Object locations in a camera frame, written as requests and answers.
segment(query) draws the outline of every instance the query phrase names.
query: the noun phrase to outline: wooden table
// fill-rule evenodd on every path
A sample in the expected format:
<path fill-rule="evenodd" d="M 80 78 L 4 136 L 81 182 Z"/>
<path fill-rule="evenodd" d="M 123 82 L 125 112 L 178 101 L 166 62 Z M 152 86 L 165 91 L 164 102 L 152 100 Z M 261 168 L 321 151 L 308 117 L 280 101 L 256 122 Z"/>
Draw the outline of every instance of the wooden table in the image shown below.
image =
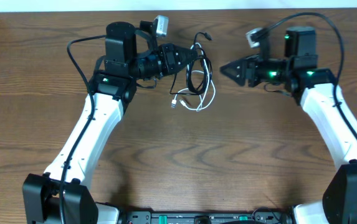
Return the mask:
<path fill-rule="evenodd" d="M 248 30 L 299 11 L 0 14 L 0 223 L 24 222 L 24 179 L 53 161 L 81 114 L 85 87 L 67 56 L 67 42 L 104 34 L 114 21 L 138 26 L 158 14 L 170 18 L 168 37 L 160 43 L 189 47 L 199 30 L 213 36 L 201 43 L 213 62 L 215 102 L 200 113 L 181 105 L 171 109 L 172 77 L 155 90 L 138 90 L 103 150 L 93 198 L 181 211 L 283 208 L 321 199 L 335 168 L 307 114 L 289 97 L 239 87 L 218 72 L 256 52 L 245 39 Z M 344 38 L 341 87 L 357 117 L 357 9 L 316 11 L 330 17 Z M 304 25 L 317 28 L 320 66 L 336 72 L 336 36 L 319 18 L 298 18 L 275 30 L 273 56 L 283 57 L 286 27 Z M 77 44 L 72 52 L 90 78 L 104 44 Z M 183 73 L 176 86 L 184 86 Z"/>

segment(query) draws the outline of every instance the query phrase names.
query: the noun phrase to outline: usb connector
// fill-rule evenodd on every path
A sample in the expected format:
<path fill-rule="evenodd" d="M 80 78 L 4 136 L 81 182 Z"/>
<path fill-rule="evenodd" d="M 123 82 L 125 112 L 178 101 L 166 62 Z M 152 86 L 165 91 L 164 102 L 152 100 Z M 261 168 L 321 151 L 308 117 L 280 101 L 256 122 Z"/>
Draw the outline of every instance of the usb connector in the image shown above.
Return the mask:
<path fill-rule="evenodd" d="M 187 106 L 186 106 L 186 103 L 185 103 L 185 100 L 179 100 L 179 102 L 180 102 L 183 106 L 187 107 Z"/>
<path fill-rule="evenodd" d="M 177 104 L 177 100 L 171 100 L 171 108 L 175 108 Z"/>

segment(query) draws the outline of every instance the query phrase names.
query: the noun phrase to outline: green terminal block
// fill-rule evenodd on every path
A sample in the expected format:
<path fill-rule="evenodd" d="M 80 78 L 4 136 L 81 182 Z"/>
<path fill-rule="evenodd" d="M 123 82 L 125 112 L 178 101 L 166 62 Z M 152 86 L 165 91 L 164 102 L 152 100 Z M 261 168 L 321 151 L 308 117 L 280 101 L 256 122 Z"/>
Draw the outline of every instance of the green terminal block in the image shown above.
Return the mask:
<path fill-rule="evenodd" d="M 159 216 L 159 224 L 167 224 L 167 215 Z"/>
<path fill-rule="evenodd" d="M 241 216 L 241 217 L 239 217 L 239 221 L 247 221 L 247 217 L 246 216 Z"/>

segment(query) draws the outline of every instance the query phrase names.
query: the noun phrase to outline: robotic arm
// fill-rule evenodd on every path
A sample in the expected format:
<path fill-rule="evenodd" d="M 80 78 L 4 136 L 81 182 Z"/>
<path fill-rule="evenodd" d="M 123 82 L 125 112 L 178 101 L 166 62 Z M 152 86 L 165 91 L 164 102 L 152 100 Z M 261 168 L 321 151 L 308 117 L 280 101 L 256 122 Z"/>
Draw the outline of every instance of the robotic arm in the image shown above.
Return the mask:
<path fill-rule="evenodd" d="M 339 77 L 344 59 L 340 34 L 328 18 L 312 12 L 295 14 L 269 28 L 248 32 L 250 46 L 260 47 L 260 53 L 221 67 L 221 73 L 242 86 L 246 80 L 249 87 L 267 83 L 265 90 L 268 84 L 284 84 L 286 92 L 273 92 L 292 96 L 311 117 L 328 146 L 337 173 L 323 200 L 293 207 L 293 221 L 297 224 L 357 223 L 357 120 L 343 98 L 338 78 L 330 69 L 317 67 L 314 28 L 288 28 L 285 36 L 287 59 L 270 58 L 269 31 L 293 17 L 306 15 L 322 17 L 338 35 L 342 49 Z"/>
<path fill-rule="evenodd" d="M 88 96 L 65 146 L 42 176 L 29 174 L 24 182 L 27 223 L 60 223 L 60 214 L 66 223 L 115 224 L 119 220 L 117 208 L 95 203 L 88 190 L 110 133 L 122 119 L 136 87 L 143 87 L 136 81 L 177 74 L 198 57 L 196 50 L 174 44 L 158 46 L 156 38 L 164 37 L 167 28 L 168 18 L 158 16 L 153 22 L 141 21 L 139 28 L 127 22 L 114 22 L 107 26 L 105 36 L 76 40 L 105 37 L 106 55 L 97 60 L 89 83 L 83 78 L 88 84 Z M 137 53 L 137 35 L 146 39 L 149 48 L 146 52 Z M 82 74 L 70 53 L 71 43 L 69 56 Z M 104 70 L 99 69 L 102 62 Z M 57 194 L 63 197 L 62 205 L 54 197 Z"/>

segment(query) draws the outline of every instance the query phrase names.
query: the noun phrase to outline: green led light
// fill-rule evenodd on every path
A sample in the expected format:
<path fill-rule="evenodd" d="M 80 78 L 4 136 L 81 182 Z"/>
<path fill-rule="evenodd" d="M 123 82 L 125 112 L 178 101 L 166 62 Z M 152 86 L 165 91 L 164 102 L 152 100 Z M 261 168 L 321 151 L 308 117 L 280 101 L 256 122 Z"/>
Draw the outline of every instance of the green led light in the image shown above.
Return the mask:
<path fill-rule="evenodd" d="M 277 76 L 277 74 L 278 74 L 277 72 L 270 72 L 271 77 Z"/>

